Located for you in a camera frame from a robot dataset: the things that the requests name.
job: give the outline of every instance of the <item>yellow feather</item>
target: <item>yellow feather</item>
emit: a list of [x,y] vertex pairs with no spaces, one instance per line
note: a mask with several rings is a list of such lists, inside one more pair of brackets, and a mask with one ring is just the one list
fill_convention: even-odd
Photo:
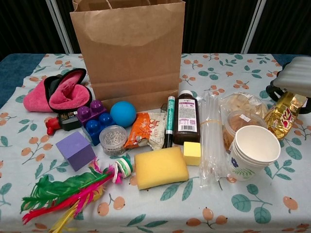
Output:
[[[94,191],[93,201],[97,201],[104,193],[104,188],[102,186],[97,188],[97,191]],[[83,209],[86,207],[88,198],[86,198]],[[76,231],[76,228],[67,228],[65,225],[73,220],[74,213],[78,207],[79,201],[77,201],[69,210],[67,210],[64,215],[52,226],[49,233],[61,233],[62,229]]]

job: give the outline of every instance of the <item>pink fabric pouch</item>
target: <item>pink fabric pouch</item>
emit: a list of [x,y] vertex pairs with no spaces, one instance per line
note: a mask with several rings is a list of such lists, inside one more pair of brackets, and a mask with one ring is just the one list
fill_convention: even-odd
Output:
[[76,68],[64,76],[57,75],[41,81],[24,99],[24,106],[30,112],[72,112],[89,105],[92,94],[80,85],[86,70]]

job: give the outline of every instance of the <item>orange snack bag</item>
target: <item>orange snack bag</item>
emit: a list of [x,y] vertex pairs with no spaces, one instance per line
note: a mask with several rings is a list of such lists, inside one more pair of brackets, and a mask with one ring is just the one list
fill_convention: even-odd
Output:
[[163,147],[165,137],[165,113],[137,113],[136,121],[124,147],[151,146],[153,150]]

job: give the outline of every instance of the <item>green feather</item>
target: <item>green feather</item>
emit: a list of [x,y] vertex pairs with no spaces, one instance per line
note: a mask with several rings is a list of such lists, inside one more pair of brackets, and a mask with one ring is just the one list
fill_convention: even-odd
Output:
[[106,178],[109,174],[98,173],[90,167],[91,172],[73,176],[64,182],[50,182],[48,176],[40,178],[34,186],[30,197],[23,198],[21,212],[24,210],[40,209],[51,207],[52,204],[58,205],[72,195],[80,192],[81,189]]

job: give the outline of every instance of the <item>stack of paper cups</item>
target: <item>stack of paper cups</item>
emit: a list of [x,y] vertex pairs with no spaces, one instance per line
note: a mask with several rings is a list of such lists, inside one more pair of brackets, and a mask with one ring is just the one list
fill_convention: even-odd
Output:
[[230,146],[231,176],[246,181],[278,159],[281,146],[277,138],[261,126],[240,128]]

